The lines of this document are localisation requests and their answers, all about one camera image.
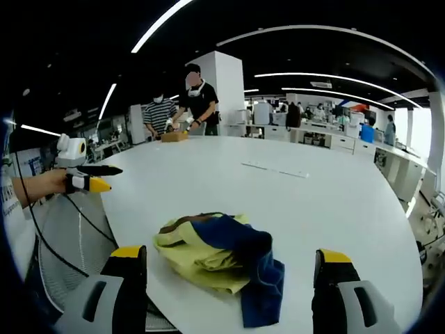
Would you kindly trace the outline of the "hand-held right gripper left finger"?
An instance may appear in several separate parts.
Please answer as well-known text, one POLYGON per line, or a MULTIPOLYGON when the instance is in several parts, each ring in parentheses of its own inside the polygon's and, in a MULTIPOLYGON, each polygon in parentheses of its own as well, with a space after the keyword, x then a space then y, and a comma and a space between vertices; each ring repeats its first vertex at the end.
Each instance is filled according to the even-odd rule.
POLYGON ((57 333, 144 333, 147 314, 147 249, 116 249, 99 274, 67 296, 57 333))

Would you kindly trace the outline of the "person's left hand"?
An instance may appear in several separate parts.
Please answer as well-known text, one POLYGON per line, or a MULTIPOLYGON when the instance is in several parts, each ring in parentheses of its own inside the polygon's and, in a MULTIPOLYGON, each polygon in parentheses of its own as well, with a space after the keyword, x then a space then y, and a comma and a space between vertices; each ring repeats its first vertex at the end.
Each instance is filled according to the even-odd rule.
POLYGON ((67 171, 64 168, 44 172, 34 177, 33 198, 39 200, 55 193, 65 193, 66 184, 67 171))

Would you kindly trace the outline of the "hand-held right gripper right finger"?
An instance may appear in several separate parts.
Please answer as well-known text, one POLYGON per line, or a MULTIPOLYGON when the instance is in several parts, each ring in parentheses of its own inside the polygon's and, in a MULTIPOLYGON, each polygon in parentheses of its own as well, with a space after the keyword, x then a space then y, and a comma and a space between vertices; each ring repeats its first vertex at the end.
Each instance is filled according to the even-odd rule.
POLYGON ((333 250, 316 251, 311 310, 314 333, 402 332, 394 307, 347 255, 333 250))

